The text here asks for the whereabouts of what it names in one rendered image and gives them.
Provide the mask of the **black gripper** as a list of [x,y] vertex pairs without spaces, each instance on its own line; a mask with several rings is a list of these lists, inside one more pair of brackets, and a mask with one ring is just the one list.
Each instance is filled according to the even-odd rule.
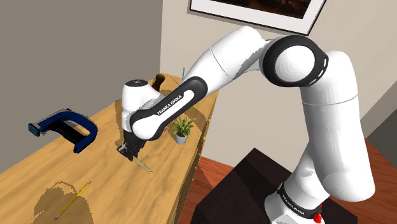
[[141,148],[144,147],[146,140],[139,139],[133,132],[123,131],[124,143],[117,147],[117,151],[126,155],[130,161],[133,161]]

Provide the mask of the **wooden table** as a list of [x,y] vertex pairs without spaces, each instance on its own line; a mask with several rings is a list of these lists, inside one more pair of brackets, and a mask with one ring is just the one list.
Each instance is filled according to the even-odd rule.
[[138,159],[151,174],[118,153],[121,103],[112,103],[93,116],[98,135],[81,153],[58,138],[0,173],[0,224],[178,224],[216,99],[186,112],[195,121],[185,144],[175,142],[172,126],[145,144]]

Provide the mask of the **blue c-clamp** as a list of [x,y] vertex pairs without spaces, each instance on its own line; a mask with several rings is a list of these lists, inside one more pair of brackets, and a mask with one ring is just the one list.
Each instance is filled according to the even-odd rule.
[[[88,130],[89,135],[80,133],[68,125],[66,121],[72,121],[82,126],[84,129]],[[38,122],[28,124],[28,131],[36,137],[39,137],[49,130],[57,132],[63,138],[73,143],[74,153],[82,152],[89,144],[94,142],[98,133],[98,128],[94,122],[69,108],[61,109]]]

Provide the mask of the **small potted green plant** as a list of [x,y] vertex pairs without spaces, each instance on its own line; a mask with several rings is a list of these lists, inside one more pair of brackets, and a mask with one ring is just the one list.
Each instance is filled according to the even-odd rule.
[[188,115],[182,119],[180,116],[177,117],[171,124],[174,126],[174,135],[177,144],[185,144],[188,136],[191,135],[192,123],[195,118],[189,119]]

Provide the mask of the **yellow pencil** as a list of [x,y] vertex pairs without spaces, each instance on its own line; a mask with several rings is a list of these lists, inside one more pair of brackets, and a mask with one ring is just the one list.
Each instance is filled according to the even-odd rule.
[[56,217],[54,217],[54,221],[58,220],[64,213],[65,211],[76,201],[76,199],[91,185],[91,181],[88,182],[77,194],[76,196],[67,204],[67,206],[65,206],[61,212],[56,215]]

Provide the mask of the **brown vase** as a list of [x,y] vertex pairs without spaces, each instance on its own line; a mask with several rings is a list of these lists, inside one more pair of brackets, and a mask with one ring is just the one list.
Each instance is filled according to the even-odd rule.
[[165,81],[165,76],[164,76],[163,74],[159,73],[159,74],[157,74],[157,75],[155,76],[155,80],[154,80],[154,82],[153,82],[153,84],[152,84],[152,87],[153,87],[157,92],[159,92],[159,91],[160,91],[161,84],[162,84],[164,81]]

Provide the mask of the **dark robot stand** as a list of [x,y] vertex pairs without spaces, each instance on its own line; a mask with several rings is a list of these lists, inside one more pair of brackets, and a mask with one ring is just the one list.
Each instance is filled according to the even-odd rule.
[[191,224],[358,224],[317,174],[303,175],[254,148],[196,206]]

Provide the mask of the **white framed wall picture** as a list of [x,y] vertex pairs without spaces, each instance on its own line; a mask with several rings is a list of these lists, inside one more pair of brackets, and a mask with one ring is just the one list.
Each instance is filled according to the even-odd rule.
[[189,10],[309,35],[327,0],[190,0]]

